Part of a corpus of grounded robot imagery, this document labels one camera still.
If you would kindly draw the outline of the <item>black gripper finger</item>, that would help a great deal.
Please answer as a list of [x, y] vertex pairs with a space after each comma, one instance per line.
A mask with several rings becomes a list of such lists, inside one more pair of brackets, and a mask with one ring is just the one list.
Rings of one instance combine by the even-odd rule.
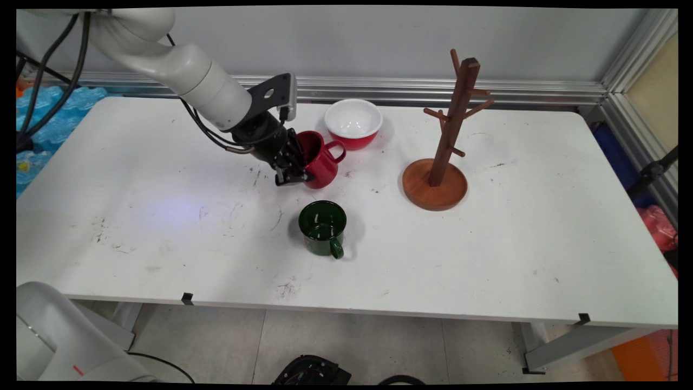
[[276, 155], [272, 166], [276, 171], [275, 185], [277, 187], [309, 183], [315, 179], [315, 176], [305, 168], [304, 158], [294, 153]]
[[287, 129], [285, 160], [288, 163], [288, 167], [305, 167], [307, 165], [304, 148], [294, 128]]

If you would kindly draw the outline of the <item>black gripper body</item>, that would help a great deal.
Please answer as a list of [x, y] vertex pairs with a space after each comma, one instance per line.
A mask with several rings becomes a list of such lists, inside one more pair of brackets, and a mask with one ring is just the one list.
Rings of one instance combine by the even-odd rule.
[[291, 129], [264, 112], [233, 128], [235, 154], [250, 154], [268, 165], [290, 165]]

